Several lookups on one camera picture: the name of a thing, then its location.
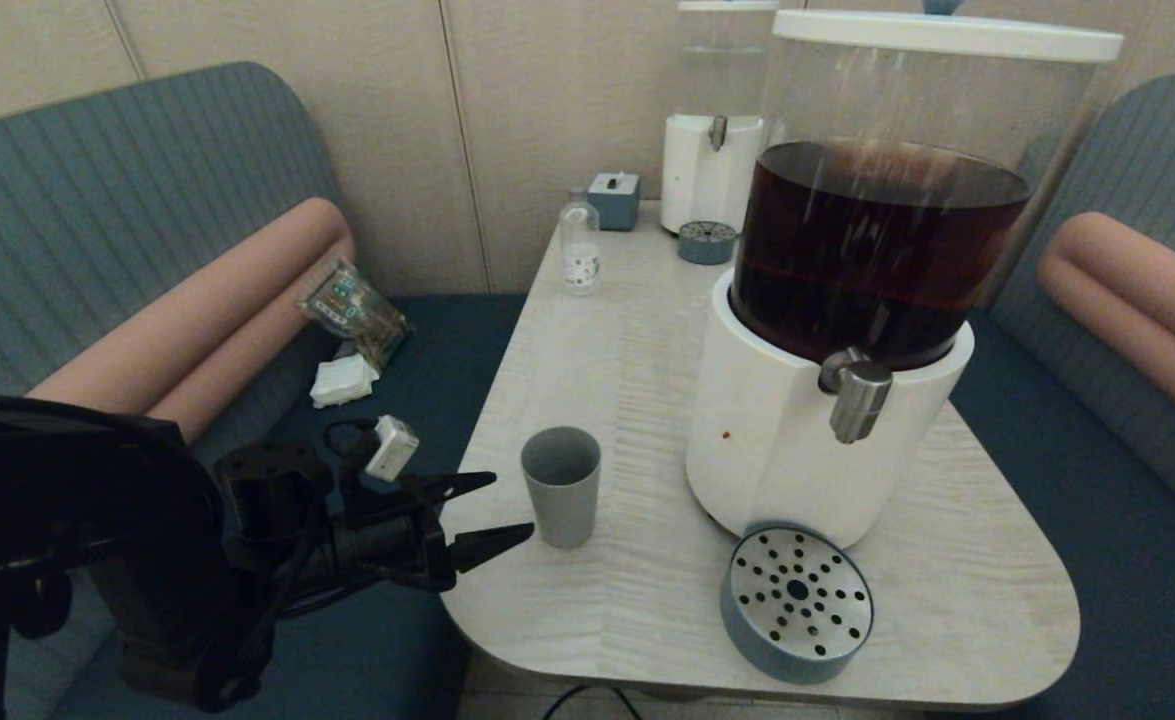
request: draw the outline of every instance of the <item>gray cup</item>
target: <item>gray cup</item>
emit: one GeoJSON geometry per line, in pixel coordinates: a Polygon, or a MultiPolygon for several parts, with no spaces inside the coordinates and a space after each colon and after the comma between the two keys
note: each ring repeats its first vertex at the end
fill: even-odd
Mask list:
{"type": "Polygon", "coordinates": [[[596,529],[600,445],[578,428],[550,428],[524,443],[521,469],[543,541],[578,547],[596,529]]]}

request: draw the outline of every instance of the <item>large drink dispenser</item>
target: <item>large drink dispenser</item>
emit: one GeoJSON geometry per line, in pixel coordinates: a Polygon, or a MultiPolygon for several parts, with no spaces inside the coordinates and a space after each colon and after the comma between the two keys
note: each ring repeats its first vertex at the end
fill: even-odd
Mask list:
{"type": "Polygon", "coordinates": [[[764,133],[716,284],[689,484],[724,527],[871,529],[974,351],[965,315],[1114,33],[776,14],[764,133]]]}
{"type": "Polygon", "coordinates": [[[674,113],[663,146],[663,227],[712,220],[741,230],[760,152],[761,87],[776,1],[689,0],[674,113]]]}

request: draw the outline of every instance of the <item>table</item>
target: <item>table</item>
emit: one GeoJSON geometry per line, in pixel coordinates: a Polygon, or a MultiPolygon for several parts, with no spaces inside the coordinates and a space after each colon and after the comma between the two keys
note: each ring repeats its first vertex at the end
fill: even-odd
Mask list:
{"type": "Polygon", "coordinates": [[[604,234],[588,297],[563,291],[552,238],[462,464],[499,482],[444,513],[450,533],[531,522],[519,448],[569,424],[604,455],[596,532],[569,551],[536,536],[459,576],[442,598],[474,646],[562,682],[911,708],[1003,707],[1062,675],[1080,634],[1070,578],[949,404],[850,551],[877,603],[862,651],[815,685],[744,660],[716,605],[737,538],[684,477],[710,288],[728,265],[678,260],[652,202],[636,231],[604,234]]]}

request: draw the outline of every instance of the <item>dispenser tap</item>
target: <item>dispenser tap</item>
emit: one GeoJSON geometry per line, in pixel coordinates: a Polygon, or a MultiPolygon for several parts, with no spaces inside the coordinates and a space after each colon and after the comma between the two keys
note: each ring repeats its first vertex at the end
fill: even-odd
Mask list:
{"type": "Polygon", "coordinates": [[[728,117],[724,115],[716,115],[711,119],[711,127],[707,128],[707,137],[711,140],[711,150],[720,152],[720,147],[725,143],[725,133],[728,132],[728,117]]]}
{"type": "Polygon", "coordinates": [[[893,382],[889,370],[872,363],[857,346],[822,362],[819,388],[837,396],[830,419],[837,440],[848,445],[871,435],[893,382]]]}

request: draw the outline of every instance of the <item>white dispenser base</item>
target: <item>white dispenser base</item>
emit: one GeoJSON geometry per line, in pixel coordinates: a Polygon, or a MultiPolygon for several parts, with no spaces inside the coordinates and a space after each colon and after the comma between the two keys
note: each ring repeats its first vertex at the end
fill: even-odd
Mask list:
{"type": "Polygon", "coordinates": [[[739,322],[728,307],[732,281],[728,270],[712,291],[689,429],[689,486],[734,534],[793,524],[851,546],[871,530],[915,459],[974,354],[974,332],[962,324],[941,359],[893,374],[870,437],[842,445],[828,424],[835,397],[819,389],[819,365],[739,322]]]}
{"type": "Polygon", "coordinates": [[[712,220],[741,233],[765,122],[730,117],[725,142],[712,150],[711,115],[671,115],[663,142],[663,227],[679,233],[693,220],[712,220]]]}

